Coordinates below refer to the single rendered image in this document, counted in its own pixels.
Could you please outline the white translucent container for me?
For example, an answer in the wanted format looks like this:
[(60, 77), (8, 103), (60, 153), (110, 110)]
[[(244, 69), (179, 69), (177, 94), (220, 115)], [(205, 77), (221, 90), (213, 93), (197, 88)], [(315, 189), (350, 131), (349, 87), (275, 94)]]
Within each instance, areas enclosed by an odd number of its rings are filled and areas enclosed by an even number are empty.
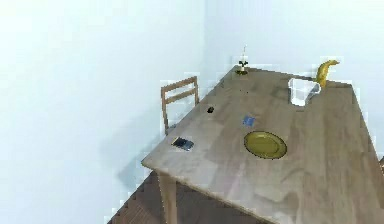
[(306, 102), (321, 92), (322, 88), (319, 83), (298, 78), (291, 78), (288, 81), (290, 90), (290, 101), (296, 106), (305, 106)]

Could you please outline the dark blue phone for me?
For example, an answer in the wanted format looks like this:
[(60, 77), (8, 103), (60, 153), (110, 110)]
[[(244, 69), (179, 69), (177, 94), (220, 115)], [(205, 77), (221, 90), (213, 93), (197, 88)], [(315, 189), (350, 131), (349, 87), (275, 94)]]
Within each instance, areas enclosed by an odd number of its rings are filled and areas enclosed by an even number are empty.
[(172, 146), (175, 146), (177, 148), (180, 148), (180, 149), (183, 149), (185, 151), (190, 151), (193, 146), (194, 146), (194, 143), (190, 140), (187, 140), (187, 139), (184, 139), (184, 138), (181, 138), (181, 137), (177, 137), (172, 143), (171, 143)]

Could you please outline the yellow banana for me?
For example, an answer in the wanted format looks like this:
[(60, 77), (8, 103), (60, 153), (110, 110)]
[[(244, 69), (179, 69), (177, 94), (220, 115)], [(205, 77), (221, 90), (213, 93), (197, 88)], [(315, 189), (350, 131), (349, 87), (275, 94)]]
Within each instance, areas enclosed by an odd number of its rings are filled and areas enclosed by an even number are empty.
[(329, 67), (337, 65), (337, 64), (339, 64), (339, 61), (337, 61), (337, 60), (328, 60), (319, 66), (319, 68), (317, 70), (317, 75), (316, 75), (315, 81), (317, 83), (319, 83), (321, 87), (326, 86)]

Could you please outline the brown wooden chair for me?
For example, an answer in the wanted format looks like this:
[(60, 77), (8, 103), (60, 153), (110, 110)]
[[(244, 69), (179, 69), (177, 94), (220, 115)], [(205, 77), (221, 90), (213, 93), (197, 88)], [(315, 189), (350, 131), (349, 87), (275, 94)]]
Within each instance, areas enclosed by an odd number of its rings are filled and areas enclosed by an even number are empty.
[[(182, 93), (178, 93), (174, 96), (167, 97), (166, 93), (176, 90), (178, 88), (185, 87), (187, 85), (193, 85), (193, 88), (187, 91), (184, 91)], [(169, 120), (168, 120), (168, 114), (167, 114), (167, 105), (174, 103), (175, 101), (178, 101), (180, 99), (186, 98), (188, 96), (194, 96), (194, 103), (198, 104), (200, 99), (199, 99), (199, 91), (198, 91), (198, 82), (197, 82), (197, 77), (192, 76), (189, 78), (186, 78), (181, 81), (177, 81), (172, 84), (168, 84), (166, 86), (163, 86), (161, 88), (161, 104), (162, 104), (162, 115), (163, 115), (163, 121), (164, 121), (164, 133), (168, 134), (170, 130), (169, 126)]]

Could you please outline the olive green plate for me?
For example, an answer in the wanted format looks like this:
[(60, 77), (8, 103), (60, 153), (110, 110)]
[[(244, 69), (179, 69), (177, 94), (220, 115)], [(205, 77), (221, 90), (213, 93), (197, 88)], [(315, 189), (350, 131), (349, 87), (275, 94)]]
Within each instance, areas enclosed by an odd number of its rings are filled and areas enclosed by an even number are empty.
[(266, 131), (252, 131), (244, 137), (244, 147), (263, 159), (280, 159), (287, 153), (286, 143), (277, 135)]

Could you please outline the brown wooden table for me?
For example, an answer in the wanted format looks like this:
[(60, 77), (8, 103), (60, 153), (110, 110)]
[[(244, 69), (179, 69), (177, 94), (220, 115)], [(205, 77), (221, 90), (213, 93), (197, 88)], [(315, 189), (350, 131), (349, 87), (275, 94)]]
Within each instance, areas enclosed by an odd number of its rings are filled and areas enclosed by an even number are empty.
[[(384, 224), (384, 175), (352, 86), (329, 82), (297, 107), (289, 78), (229, 71), (145, 157), (159, 176), (168, 224), (176, 224), (176, 183), (272, 224)], [(255, 118), (252, 127), (245, 116)], [(252, 131), (277, 135), (287, 153), (251, 154), (244, 137)], [(177, 137), (193, 148), (172, 146)]]

